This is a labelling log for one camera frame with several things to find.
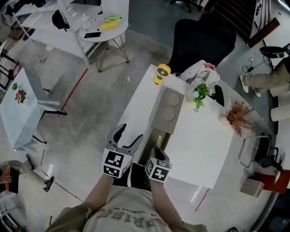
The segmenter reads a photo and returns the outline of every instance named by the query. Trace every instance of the black phone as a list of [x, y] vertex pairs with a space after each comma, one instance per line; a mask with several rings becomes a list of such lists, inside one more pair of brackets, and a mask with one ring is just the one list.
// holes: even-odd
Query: black phone
[[87, 33], [85, 35], [85, 39], [87, 39], [87, 38], [95, 38], [95, 37], [100, 37], [100, 36], [101, 36], [101, 32]]

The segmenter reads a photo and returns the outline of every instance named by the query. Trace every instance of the dried reddish-brown plant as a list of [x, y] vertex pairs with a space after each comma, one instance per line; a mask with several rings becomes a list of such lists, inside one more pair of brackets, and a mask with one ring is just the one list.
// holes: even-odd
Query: dried reddish-brown plant
[[236, 134], [241, 137], [243, 129], [252, 130], [252, 123], [246, 118], [254, 109], [245, 106], [244, 101], [235, 101], [232, 108], [226, 112], [223, 116], [227, 118], [232, 129]]

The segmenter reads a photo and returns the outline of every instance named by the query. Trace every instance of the white sneaker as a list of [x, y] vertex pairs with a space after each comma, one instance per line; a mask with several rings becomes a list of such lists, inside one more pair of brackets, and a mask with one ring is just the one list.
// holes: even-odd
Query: white sneaker
[[256, 92], [255, 89], [252, 87], [252, 89], [254, 90], [255, 94], [257, 95], [257, 97], [261, 97], [261, 93]]
[[242, 80], [242, 77], [243, 77], [243, 75], [240, 75], [240, 80], [241, 80], [241, 83], [242, 83], [242, 86], [243, 86], [243, 90], [244, 90], [246, 93], [248, 93], [248, 92], [249, 92], [249, 87], [246, 86], [246, 85], [244, 84], [244, 82], [243, 82], [243, 80]]

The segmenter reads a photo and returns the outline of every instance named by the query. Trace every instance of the white shelf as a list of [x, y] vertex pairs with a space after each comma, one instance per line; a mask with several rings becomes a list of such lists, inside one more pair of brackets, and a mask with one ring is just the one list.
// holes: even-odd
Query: white shelf
[[[96, 17], [102, 8], [100, 6], [93, 5], [82, 5], [82, 4], [70, 4], [73, 5], [74, 16], [72, 14], [70, 21], [72, 22], [72, 27], [74, 31], [77, 31], [82, 26], [82, 15], [86, 13], [90, 17]], [[23, 27], [34, 28], [34, 29], [44, 29], [49, 31], [59, 31], [63, 35], [71, 37], [69, 30], [65, 32], [63, 29], [59, 30], [52, 23], [52, 16], [54, 11], [37, 12], [31, 14], [21, 25]]]
[[[70, 4], [73, 0], [64, 0], [66, 5]], [[32, 4], [25, 4], [21, 9], [15, 14], [15, 16], [25, 15], [35, 12], [43, 11], [56, 11], [58, 10], [58, 2], [56, 0], [47, 0], [43, 7], [36, 7]]]
[[[73, 38], [63, 36], [62, 33], [55, 32], [52, 34], [50, 31], [37, 29], [31, 35], [31, 39], [82, 58], [81, 52], [79, 51], [79, 47], [76, 45], [75, 40]], [[93, 43], [87, 41], [84, 42], [84, 40], [78, 37], [78, 35], [77, 39], [80, 41], [84, 53], [87, 53], [93, 46]]]

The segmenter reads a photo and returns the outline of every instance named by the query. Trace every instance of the shoe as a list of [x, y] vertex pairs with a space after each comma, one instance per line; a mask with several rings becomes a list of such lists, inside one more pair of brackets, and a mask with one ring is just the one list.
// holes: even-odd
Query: shoe
[[28, 162], [30, 163], [31, 165], [31, 171], [35, 170], [35, 166], [34, 164], [32, 163], [32, 160], [31, 160], [31, 157], [29, 154], [26, 154], [26, 159], [28, 160]]
[[254, 90], [255, 94], [257, 95], [257, 97], [261, 97], [261, 93], [256, 92], [255, 89], [252, 87], [252, 89]]
[[246, 93], [248, 93], [248, 92], [249, 92], [249, 87], [246, 86], [246, 85], [244, 84], [244, 82], [243, 82], [243, 80], [242, 80], [242, 77], [243, 77], [243, 75], [240, 75], [240, 80], [241, 80], [241, 83], [242, 83], [242, 86], [243, 86], [243, 90], [244, 90]]
[[50, 190], [51, 185], [53, 184], [53, 181], [54, 181], [54, 177], [53, 176], [50, 179], [45, 180], [46, 187], [43, 188], [43, 190], [45, 192], [48, 193], [48, 191]]

